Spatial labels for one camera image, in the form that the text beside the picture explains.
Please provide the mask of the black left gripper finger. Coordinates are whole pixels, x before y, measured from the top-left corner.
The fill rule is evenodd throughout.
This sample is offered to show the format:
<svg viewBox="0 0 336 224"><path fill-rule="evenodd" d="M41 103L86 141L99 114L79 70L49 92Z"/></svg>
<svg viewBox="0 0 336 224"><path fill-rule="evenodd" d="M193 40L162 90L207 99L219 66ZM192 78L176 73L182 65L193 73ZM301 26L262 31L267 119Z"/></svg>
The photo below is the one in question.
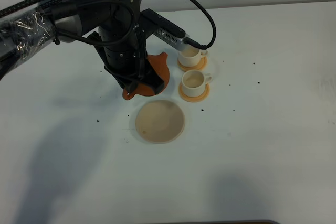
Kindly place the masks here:
<svg viewBox="0 0 336 224"><path fill-rule="evenodd" d="M139 89L140 95L157 95L164 89L164 81L154 69L150 69L140 79Z"/></svg>
<svg viewBox="0 0 336 224"><path fill-rule="evenodd" d="M127 93L132 93L138 87L138 83L128 77L115 76L121 88L126 89Z"/></svg>

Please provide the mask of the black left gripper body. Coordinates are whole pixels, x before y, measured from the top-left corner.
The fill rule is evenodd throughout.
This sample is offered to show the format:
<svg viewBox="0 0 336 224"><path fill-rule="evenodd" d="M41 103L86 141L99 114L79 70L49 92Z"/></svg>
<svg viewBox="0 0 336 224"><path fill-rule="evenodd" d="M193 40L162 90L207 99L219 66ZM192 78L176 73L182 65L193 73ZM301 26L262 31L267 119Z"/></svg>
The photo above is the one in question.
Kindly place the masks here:
<svg viewBox="0 0 336 224"><path fill-rule="evenodd" d="M139 82L144 77L146 60L146 38L144 31L136 28L124 42L107 47L95 47L104 67L114 78L115 76L128 77Z"/></svg>

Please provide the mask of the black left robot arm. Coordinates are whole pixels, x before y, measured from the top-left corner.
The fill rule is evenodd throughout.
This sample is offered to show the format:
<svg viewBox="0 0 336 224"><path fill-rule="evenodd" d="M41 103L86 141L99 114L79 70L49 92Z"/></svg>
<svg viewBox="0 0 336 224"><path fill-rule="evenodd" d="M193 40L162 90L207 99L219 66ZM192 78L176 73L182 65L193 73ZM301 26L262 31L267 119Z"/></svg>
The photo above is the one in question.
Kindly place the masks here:
<svg viewBox="0 0 336 224"><path fill-rule="evenodd" d="M95 47L128 100L161 93L169 81L167 54L150 56L146 40L159 24L142 0L24 0L1 10L1 76L51 43Z"/></svg>

